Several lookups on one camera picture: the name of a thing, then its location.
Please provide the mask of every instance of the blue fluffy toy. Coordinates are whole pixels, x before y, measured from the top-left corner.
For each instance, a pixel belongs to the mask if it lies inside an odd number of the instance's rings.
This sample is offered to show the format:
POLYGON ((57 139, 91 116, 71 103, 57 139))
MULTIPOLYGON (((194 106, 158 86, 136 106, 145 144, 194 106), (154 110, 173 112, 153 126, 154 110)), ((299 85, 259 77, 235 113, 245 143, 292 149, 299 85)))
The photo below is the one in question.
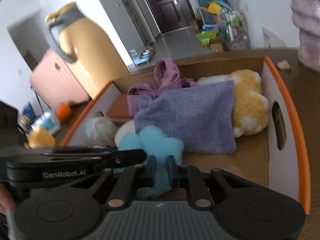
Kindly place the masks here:
POLYGON ((137 191, 139 198, 157 198, 171 189, 166 170, 167 158, 173 155, 177 165, 182 163, 183 142, 167 137, 159 128, 146 126, 139 134, 126 133, 120 142, 118 150, 143 149, 148 156, 156 158, 156 182, 153 188, 141 188, 137 191))

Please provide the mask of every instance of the cardboard box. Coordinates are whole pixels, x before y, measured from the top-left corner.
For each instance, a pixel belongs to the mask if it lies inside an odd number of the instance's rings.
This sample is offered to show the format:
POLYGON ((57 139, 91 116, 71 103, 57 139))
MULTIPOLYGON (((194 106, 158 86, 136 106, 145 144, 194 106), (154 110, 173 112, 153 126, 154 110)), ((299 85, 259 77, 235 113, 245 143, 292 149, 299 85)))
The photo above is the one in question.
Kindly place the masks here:
POLYGON ((221 43, 222 38, 221 37, 215 37, 214 39, 211 39, 210 43, 221 43))
POLYGON ((221 43, 211 43, 210 49, 212 52, 223 52, 223 47, 221 43))
MULTIPOLYGON (((229 154, 202 154, 184 152, 183 163, 198 167, 202 172, 210 172, 213 168, 221 168, 237 176, 269 187, 287 195, 310 212, 310 174, 308 154, 303 132, 296 109, 290 94, 277 69, 268 57, 220 58, 200 60, 192 57, 178 65, 181 78, 193 78, 230 74, 239 69, 250 69, 260 74, 263 95, 274 109, 277 102, 283 115, 286 130, 284 147, 279 150, 278 137, 273 119, 273 111, 269 111, 269 124, 263 132, 253 136, 242 136, 236 139, 237 150, 229 154)), ((113 102, 128 89, 141 82, 152 80, 153 71, 119 78, 109 82, 100 94, 89 105, 88 109, 76 121, 62 146, 83 145, 85 141, 86 122, 97 112, 105 113, 113 102)), ((164 199, 184 199, 185 190, 171 191, 162 196, 164 199)))
POLYGON ((193 29, 193 31, 197 33, 201 29, 201 22, 197 19, 193 19, 190 21, 190 26, 193 29))

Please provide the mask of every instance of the doorway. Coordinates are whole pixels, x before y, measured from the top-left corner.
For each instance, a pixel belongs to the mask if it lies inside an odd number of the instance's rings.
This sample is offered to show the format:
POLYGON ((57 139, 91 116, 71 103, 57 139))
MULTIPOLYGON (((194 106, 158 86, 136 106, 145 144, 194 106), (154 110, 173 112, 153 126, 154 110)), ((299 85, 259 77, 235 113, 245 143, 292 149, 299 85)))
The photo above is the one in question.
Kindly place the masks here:
POLYGON ((148 0, 162 33, 189 26, 194 13, 188 0, 148 0))

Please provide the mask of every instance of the lavender towel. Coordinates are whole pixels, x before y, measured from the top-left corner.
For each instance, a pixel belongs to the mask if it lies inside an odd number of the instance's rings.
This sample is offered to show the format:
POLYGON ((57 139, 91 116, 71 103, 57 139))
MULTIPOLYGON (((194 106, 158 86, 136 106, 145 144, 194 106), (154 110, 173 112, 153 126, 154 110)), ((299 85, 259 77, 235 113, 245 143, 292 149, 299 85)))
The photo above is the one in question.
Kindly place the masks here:
POLYGON ((198 85, 191 78, 181 79, 178 66, 170 58, 157 61, 153 76, 154 80, 129 88, 127 101, 130 116, 133 117, 138 112, 139 95, 152 95, 153 98, 157 98, 165 90, 198 85))
POLYGON ((236 150, 233 105, 233 81, 167 90, 156 99, 141 95, 136 132, 155 125, 167 136, 182 139, 188 152, 231 154, 236 150))

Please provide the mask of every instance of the yellow thermos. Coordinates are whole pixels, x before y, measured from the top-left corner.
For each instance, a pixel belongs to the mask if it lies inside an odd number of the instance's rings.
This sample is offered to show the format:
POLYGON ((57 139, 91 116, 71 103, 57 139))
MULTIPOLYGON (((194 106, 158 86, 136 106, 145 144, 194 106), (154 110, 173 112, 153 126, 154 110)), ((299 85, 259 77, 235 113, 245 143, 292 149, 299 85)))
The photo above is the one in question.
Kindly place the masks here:
POLYGON ((130 75, 108 35, 77 8, 68 3, 47 15, 47 41, 65 60, 76 78, 95 98, 111 80, 130 75), (59 43, 52 34, 59 32, 59 43))

